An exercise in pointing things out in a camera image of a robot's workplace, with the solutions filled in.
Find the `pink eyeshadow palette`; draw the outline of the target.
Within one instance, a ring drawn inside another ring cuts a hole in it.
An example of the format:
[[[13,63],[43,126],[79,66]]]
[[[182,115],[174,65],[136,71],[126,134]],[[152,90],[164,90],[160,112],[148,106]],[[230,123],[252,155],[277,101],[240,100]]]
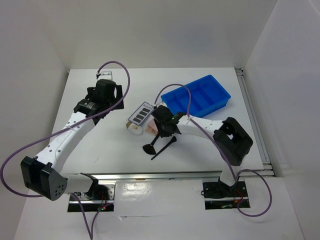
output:
[[[156,136],[158,134],[158,131],[156,129],[153,129],[149,125],[146,127],[145,132],[153,136]]]

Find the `black slim makeup brush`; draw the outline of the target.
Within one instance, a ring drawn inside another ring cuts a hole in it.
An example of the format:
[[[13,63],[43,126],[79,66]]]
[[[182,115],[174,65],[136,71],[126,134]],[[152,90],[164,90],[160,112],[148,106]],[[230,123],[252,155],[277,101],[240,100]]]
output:
[[[160,155],[164,150],[166,150],[170,145],[172,145],[176,141],[177,138],[173,136],[171,140],[162,149],[160,149],[150,160],[153,161],[158,155]]]

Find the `black fan makeup brush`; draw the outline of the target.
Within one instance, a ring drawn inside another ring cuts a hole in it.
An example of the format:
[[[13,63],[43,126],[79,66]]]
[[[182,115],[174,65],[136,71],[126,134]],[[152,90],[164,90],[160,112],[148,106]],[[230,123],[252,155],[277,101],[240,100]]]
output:
[[[145,144],[142,149],[145,153],[149,154],[149,155],[155,155],[156,154],[156,150],[154,148],[154,145],[156,143],[156,141],[158,140],[158,138],[160,137],[160,134],[158,133],[155,138],[152,140],[151,143],[149,144]]]

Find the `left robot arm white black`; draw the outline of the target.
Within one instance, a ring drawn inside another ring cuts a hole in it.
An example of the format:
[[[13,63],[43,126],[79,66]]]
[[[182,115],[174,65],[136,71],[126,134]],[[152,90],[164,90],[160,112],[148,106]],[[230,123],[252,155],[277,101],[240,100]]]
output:
[[[73,109],[70,119],[49,145],[35,157],[26,156],[20,163],[24,185],[51,201],[62,194],[81,193],[86,199],[97,197],[100,190],[97,178],[87,173],[61,174],[68,157],[109,111],[124,108],[122,86],[100,79]]]

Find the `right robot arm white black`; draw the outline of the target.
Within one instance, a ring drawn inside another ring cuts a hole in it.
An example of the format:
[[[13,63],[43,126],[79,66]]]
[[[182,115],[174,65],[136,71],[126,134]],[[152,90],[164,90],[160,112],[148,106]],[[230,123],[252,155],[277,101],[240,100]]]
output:
[[[173,114],[163,105],[156,107],[151,115],[162,138],[179,134],[210,140],[225,161],[218,190],[223,196],[230,196],[235,191],[243,160],[253,146],[252,138],[235,118],[210,120],[183,112]]]

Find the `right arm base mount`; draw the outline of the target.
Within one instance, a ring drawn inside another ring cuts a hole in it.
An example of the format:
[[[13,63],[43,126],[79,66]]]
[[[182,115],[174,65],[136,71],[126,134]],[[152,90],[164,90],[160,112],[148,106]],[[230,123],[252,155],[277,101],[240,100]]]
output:
[[[203,182],[200,194],[204,197],[206,210],[226,210],[250,208],[247,186],[244,181],[238,181],[234,186],[224,186],[219,181]]]

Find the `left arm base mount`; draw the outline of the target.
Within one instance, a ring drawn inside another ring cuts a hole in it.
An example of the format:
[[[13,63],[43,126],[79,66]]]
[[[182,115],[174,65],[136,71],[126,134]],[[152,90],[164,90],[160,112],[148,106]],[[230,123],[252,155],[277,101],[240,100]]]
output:
[[[84,192],[76,192],[75,195],[79,198],[83,210],[87,213],[97,212],[113,212],[115,208],[116,182],[115,181],[100,181],[98,188],[93,194]]]

